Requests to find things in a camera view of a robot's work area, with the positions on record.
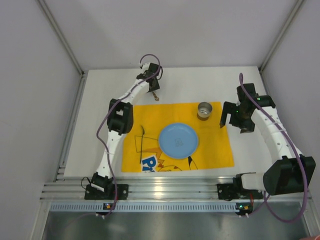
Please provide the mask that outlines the brown and white metal cup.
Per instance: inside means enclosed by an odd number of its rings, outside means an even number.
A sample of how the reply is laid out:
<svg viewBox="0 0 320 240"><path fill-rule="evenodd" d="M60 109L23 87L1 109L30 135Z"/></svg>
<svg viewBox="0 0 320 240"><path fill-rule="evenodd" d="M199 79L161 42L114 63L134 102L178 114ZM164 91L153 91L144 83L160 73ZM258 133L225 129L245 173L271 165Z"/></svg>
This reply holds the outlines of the brown and white metal cup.
<svg viewBox="0 0 320 240"><path fill-rule="evenodd" d="M197 106L197 117L206 121L210 118L213 111L213 106L209 102L200 102Z"/></svg>

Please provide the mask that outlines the gold metal spoon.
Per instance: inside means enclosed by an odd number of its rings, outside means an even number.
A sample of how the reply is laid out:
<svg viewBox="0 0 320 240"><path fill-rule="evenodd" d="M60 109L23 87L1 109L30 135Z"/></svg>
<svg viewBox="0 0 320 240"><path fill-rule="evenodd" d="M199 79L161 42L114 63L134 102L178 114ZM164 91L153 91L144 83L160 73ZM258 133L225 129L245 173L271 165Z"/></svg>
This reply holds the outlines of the gold metal spoon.
<svg viewBox="0 0 320 240"><path fill-rule="evenodd" d="M154 91L152 92L152 95L153 95L155 101L158 102L160 100L159 97L157 96L157 94Z"/></svg>

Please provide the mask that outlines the blue handled fork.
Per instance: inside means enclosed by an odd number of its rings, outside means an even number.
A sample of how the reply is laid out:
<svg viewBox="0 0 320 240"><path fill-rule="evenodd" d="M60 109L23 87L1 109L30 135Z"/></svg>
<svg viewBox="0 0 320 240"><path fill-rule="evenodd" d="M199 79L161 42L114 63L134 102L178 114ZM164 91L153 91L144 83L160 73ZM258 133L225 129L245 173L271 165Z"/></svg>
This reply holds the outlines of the blue handled fork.
<svg viewBox="0 0 320 240"><path fill-rule="evenodd" d="M140 156L139 156L139 164L141 165L142 163L142 154L143 154L143 141L144 141L144 136L145 136L145 128L141 126L142 134L141 134L141 140L140 140Z"/></svg>

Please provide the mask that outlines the blue round plate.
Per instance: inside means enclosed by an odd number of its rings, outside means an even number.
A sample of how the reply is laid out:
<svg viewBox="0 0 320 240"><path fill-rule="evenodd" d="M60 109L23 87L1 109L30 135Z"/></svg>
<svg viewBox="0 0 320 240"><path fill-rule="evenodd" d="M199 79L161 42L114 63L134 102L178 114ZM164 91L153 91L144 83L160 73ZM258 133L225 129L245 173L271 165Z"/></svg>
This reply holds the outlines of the blue round plate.
<svg viewBox="0 0 320 240"><path fill-rule="evenodd" d="M176 122L161 130L158 144L165 155L182 160L190 157L197 150L199 138L191 126Z"/></svg>

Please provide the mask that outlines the yellow Pikachu cloth placemat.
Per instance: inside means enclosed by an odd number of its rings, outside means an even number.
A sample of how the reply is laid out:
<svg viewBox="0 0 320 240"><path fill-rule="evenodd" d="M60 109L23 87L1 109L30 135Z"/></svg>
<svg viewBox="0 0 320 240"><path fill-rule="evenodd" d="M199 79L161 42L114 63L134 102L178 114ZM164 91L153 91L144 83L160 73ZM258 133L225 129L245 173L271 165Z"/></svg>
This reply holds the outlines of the yellow Pikachu cloth placemat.
<svg viewBox="0 0 320 240"><path fill-rule="evenodd" d="M222 105L220 102L211 102L211 105L213 110L207 120L197 117L197 102L135 106L134 124L123 143L121 170L124 173L160 173L233 167L228 132L225 127L220 128ZM173 123L189 125L198 136L198 148L188 158L174 159L160 149L159 134ZM141 125L145 135L140 164Z"/></svg>

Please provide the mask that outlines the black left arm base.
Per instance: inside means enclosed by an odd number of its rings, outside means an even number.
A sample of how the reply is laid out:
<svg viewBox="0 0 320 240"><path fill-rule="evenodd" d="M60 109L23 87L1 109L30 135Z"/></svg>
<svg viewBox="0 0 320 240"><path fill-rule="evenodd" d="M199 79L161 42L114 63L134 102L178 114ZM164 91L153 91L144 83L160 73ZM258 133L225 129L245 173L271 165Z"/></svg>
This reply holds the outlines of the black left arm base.
<svg viewBox="0 0 320 240"><path fill-rule="evenodd" d="M128 184L114 184L112 178L94 173L85 187L85 200L126 200L129 194Z"/></svg>

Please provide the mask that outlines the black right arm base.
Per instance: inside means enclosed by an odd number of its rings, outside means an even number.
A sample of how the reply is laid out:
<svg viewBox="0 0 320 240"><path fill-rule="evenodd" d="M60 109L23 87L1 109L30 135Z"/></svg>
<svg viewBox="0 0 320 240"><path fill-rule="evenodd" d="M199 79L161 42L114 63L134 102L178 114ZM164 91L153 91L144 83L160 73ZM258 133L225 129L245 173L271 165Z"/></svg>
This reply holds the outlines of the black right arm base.
<svg viewBox="0 0 320 240"><path fill-rule="evenodd" d="M219 200L261 200L263 194L258 190L246 190L233 183L219 183L217 186L217 193Z"/></svg>

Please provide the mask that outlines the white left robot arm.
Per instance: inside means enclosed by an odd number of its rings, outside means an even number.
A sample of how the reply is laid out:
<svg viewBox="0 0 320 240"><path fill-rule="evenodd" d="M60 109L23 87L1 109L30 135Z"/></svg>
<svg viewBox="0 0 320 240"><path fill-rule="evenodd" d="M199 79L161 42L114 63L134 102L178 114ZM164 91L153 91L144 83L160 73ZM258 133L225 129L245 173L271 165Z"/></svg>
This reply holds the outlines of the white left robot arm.
<svg viewBox="0 0 320 240"><path fill-rule="evenodd" d="M148 62L140 68L142 72L136 76L129 90L120 98L111 99L108 113L96 132L96 137L104 146L104 153L92 176L91 185L103 192L107 190L107 185L115 180L112 163L117 158L124 138L133 128L133 106L144 94L160 88L158 75L162 71L161 65Z"/></svg>

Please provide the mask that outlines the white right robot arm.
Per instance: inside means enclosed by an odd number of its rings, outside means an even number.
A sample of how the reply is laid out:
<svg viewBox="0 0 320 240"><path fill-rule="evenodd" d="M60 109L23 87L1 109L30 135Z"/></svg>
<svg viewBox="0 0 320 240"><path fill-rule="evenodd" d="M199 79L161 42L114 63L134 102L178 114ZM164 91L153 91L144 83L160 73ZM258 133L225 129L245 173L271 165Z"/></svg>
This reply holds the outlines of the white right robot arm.
<svg viewBox="0 0 320 240"><path fill-rule="evenodd" d="M229 122L241 133L258 129L270 153L271 166L265 172L237 174L235 182L243 190L265 191L271 196L302 193L313 176L314 158L289 142L269 95L259 95L253 83L241 84L236 90L238 102L224 102L219 125L223 128Z"/></svg>

